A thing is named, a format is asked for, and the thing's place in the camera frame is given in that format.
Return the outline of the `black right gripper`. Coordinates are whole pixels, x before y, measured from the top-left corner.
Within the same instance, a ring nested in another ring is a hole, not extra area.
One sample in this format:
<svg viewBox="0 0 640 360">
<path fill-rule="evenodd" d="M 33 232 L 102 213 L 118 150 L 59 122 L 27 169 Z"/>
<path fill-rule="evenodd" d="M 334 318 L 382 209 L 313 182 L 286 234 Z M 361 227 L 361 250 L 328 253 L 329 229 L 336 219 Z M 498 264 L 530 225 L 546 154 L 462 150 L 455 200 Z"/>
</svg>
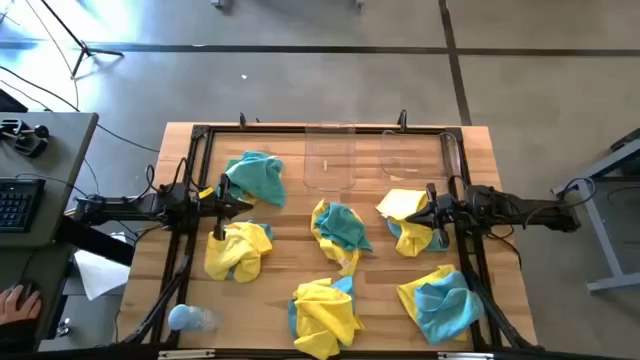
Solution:
<svg viewBox="0 0 640 360">
<path fill-rule="evenodd" d="M 449 235 L 445 226 L 451 223 L 467 226 L 468 203 L 451 194 L 437 197 L 434 183 L 426 184 L 426 196 L 426 205 L 408 216 L 408 219 L 417 219 L 407 223 L 408 240 L 413 249 L 448 249 Z M 431 216 L 436 213 L 437 220 Z"/>
</svg>

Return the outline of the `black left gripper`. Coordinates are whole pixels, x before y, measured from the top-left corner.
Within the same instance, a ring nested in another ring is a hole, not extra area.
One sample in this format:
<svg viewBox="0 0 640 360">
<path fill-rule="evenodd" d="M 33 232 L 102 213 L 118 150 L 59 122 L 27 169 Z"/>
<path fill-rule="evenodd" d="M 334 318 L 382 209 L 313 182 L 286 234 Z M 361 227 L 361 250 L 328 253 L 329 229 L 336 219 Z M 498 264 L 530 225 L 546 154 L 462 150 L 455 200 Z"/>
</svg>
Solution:
<svg viewBox="0 0 640 360">
<path fill-rule="evenodd" d="M 204 199 L 198 196 L 197 207 L 199 214 L 204 217 L 216 217 L 214 227 L 214 238 L 222 241 L 225 239 L 224 220 L 231 220 L 234 217 L 253 209 L 251 203 L 239 200 L 231 195 L 232 182 L 226 173 L 222 173 L 218 184 L 218 194 L 214 191 Z"/>
</svg>

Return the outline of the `dark teal microfiber towel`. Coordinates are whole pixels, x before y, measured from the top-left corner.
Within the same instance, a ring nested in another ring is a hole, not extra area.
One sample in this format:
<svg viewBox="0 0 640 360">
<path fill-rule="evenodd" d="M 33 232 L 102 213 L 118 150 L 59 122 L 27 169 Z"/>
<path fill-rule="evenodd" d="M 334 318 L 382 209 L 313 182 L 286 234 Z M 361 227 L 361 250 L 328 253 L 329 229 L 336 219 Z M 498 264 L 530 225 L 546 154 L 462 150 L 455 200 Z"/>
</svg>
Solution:
<svg viewBox="0 0 640 360">
<path fill-rule="evenodd" d="M 341 203 L 329 203 L 325 210 L 320 211 L 312 224 L 320 231 L 322 237 L 344 250 L 373 250 L 367 238 L 364 223 L 351 208 Z"/>
<path fill-rule="evenodd" d="M 245 151 L 240 158 L 231 159 L 224 170 L 231 182 L 229 195 L 246 203 L 263 201 L 283 208 L 286 204 L 281 180 L 283 167 L 283 161 L 274 155 Z"/>
</svg>

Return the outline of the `person's forearm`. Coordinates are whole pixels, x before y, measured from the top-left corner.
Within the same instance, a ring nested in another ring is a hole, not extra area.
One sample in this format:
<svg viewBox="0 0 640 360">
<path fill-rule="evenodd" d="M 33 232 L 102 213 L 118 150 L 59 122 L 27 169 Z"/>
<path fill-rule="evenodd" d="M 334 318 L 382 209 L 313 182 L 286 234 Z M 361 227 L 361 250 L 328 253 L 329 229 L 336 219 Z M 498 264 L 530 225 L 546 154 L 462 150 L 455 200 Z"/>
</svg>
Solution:
<svg viewBox="0 0 640 360">
<path fill-rule="evenodd" d="M 37 321 L 26 319 L 0 325 L 0 354 L 29 352 L 35 345 Z"/>
</svg>

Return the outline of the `clear plastic basket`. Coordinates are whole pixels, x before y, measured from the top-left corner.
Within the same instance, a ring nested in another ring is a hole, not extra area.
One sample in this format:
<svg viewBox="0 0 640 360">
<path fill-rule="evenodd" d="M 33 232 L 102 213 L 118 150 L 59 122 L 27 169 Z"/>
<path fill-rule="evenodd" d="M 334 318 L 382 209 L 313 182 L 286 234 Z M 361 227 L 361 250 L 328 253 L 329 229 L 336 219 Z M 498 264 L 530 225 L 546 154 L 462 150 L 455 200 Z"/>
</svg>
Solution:
<svg viewBox="0 0 640 360">
<path fill-rule="evenodd" d="M 308 124 L 305 127 L 304 178 L 307 188 L 340 192 L 355 186 L 353 124 Z"/>
<path fill-rule="evenodd" d="M 384 173 L 398 181 L 447 183 L 462 175 L 459 141 L 446 130 L 385 130 L 380 138 L 380 161 Z"/>
</svg>

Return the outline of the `clear plastic water bottle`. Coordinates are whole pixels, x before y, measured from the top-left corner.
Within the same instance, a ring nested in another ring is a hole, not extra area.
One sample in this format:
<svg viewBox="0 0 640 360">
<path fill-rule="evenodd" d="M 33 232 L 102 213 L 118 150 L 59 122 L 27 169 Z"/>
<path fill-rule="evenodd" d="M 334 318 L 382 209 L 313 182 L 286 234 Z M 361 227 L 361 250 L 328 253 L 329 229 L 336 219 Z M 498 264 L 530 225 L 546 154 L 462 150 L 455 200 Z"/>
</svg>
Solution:
<svg viewBox="0 0 640 360">
<path fill-rule="evenodd" d="M 219 318 L 206 308 L 186 304 L 176 305 L 167 318 L 168 326 L 173 331 L 209 332 L 219 326 Z"/>
</svg>

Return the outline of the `black desk support beam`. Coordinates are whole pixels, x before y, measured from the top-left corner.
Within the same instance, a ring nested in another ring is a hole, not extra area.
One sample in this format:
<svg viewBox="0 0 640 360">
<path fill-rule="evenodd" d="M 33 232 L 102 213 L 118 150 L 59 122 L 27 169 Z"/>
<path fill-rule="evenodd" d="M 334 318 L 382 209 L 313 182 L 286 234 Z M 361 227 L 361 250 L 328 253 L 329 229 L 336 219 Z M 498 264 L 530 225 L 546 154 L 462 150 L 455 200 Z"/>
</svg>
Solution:
<svg viewBox="0 0 640 360">
<path fill-rule="evenodd" d="M 134 247 L 127 242 L 117 240 L 66 216 L 60 219 L 54 240 L 74 245 L 124 266 L 132 264 L 135 253 Z"/>
</svg>

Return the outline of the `white paper sheet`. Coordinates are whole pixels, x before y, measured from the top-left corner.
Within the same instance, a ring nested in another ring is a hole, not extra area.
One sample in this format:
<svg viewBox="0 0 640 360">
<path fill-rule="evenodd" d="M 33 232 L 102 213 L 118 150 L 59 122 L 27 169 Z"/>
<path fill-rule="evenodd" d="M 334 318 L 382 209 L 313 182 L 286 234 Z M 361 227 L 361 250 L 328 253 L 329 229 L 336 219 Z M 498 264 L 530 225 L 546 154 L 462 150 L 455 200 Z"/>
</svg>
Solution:
<svg viewBox="0 0 640 360">
<path fill-rule="evenodd" d="M 74 254 L 85 294 L 94 300 L 105 293 L 124 285 L 129 278 L 130 266 L 122 265 L 86 250 Z"/>
</svg>

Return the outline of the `grey desk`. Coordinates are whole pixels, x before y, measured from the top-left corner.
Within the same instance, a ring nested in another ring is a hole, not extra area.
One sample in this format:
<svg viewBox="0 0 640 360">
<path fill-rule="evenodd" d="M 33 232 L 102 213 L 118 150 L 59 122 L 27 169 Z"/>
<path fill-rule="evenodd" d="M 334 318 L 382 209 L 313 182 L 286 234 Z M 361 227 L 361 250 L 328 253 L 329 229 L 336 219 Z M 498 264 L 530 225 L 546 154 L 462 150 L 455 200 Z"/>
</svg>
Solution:
<svg viewBox="0 0 640 360">
<path fill-rule="evenodd" d="M 3 121 L 16 121 L 33 129 L 44 126 L 49 136 L 36 157 L 14 149 L 14 137 L 0 135 L 0 179 L 42 180 L 44 189 L 30 229 L 0 232 L 0 292 L 29 284 L 40 293 L 37 322 L 18 331 L 24 352 L 35 352 L 54 327 L 66 270 L 75 246 L 56 235 L 68 200 L 96 129 L 95 113 L 0 112 Z"/>
</svg>

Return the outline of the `grey metal table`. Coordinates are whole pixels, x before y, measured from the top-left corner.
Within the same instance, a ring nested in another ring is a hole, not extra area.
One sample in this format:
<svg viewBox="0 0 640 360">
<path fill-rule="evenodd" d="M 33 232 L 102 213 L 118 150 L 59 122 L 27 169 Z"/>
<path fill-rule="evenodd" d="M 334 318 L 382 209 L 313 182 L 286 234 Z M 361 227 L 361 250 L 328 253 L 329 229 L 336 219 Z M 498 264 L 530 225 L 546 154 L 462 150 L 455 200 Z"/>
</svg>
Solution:
<svg viewBox="0 0 640 360">
<path fill-rule="evenodd" d="M 640 267 L 623 269 L 623 245 L 640 246 L 640 127 L 616 140 L 600 159 L 552 189 L 575 190 L 595 230 L 610 275 L 587 284 L 590 292 L 640 285 Z"/>
</svg>

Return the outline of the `black keyboard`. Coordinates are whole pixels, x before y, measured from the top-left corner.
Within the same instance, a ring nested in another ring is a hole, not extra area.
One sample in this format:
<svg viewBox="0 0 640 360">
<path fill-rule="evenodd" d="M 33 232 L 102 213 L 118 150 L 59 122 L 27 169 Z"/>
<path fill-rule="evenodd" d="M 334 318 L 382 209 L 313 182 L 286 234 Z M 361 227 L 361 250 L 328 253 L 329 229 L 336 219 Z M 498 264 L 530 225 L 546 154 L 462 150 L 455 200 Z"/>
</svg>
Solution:
<svg viewBox="0 0 640 360">
<path fill-rule="evenodd" d="M 0 178 L 0 233 L 27 233 L 44 194 L 43 179 Z"/>
</svg>

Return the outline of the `black tripod stand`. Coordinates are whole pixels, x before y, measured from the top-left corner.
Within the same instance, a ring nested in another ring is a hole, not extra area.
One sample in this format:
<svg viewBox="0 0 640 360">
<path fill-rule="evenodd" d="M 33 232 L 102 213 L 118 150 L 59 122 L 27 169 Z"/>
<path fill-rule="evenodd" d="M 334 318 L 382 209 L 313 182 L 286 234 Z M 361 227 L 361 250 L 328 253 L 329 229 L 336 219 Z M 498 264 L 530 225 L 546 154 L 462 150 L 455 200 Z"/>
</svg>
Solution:
<svg viewBox="0 0 640 360">
<path fill-rule="evenodd" d="M 77 57 L 74 67 L 71 70 L 71 78 L 73 80 L 77 79 L 77 73 L 78 73 L 79 67 L 81 65 L 81 62 L 85 58 L 90 58 L 95 54 L 104 54 L 104 55 L 117 56 L 117 57 L 124 56 L 124 54 L 119 51 L 98 49 L 98 48 L 92 48 L 88 46 L 84 41 L 79 39 L 72 32 L 72 30 L 64 23 L 64 21 L 60 18 L 60 16 L 55 12 L 55 10 L 49 5 L 49 3 L 46 0 L 40 0 L 40 2 L 44 5 L 44 7 L 48 10 L 48 12 L 54 17 L 54 19 L 58 22 L 58 24 L 64 29 L 64 31 L 71 37 L 73 42 L 79 48 L 79 55 Z"/>
</svg>

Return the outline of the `black computer mouse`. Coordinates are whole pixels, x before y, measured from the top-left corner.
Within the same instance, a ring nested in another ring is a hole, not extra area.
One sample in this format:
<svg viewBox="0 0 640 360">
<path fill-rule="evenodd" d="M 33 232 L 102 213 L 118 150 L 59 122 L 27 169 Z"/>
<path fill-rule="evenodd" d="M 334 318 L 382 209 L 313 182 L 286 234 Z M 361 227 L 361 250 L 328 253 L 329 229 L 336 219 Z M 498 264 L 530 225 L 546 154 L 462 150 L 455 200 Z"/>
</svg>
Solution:
<svg viewBox="0 0 640 360">
<path fill-rule="evenodd" d="M 22 279 L 18 282 L 18 285 L 22 287 L 22 291 L 19 295 L 18 302 L 24 303 L 36 290 L 36 284 L 28 279 Z"/>
</svg>

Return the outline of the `person's hand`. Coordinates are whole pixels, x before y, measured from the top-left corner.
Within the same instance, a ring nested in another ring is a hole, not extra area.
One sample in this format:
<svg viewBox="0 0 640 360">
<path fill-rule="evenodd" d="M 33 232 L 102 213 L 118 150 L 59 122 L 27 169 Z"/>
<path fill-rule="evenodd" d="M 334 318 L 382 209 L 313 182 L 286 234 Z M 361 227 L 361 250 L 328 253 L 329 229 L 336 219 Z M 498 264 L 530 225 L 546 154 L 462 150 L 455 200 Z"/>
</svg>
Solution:
<svg viewBox="0 0 640 360">
<path fill-rule="evenodd" d="M 0 325 L 35 320 L 39 316 L 42 307 L 40 292 L 32 292 L 26 299 L 21 299 L 25 292 L 23 285 L 0 292 Z"/>
</svg>

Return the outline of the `silver metal bracket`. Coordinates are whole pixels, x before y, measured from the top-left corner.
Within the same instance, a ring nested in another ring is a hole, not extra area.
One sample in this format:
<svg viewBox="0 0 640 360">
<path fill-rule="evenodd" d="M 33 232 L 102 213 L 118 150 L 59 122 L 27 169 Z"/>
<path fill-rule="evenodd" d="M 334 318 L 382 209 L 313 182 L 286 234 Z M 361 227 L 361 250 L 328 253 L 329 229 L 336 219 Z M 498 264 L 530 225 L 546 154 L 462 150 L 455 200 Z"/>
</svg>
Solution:
<svg viewBox="0 0 640 360">
<path fill-rule="evenodd" d="M 215 357 L 215 349 L 176 349 L 159 351 L 157 360 L 204 360 Z"/>
<path fill-rule="evenodd" d="M 438 352 L 437 360 L 495 360 L 492 353 Z"/>
</svg>

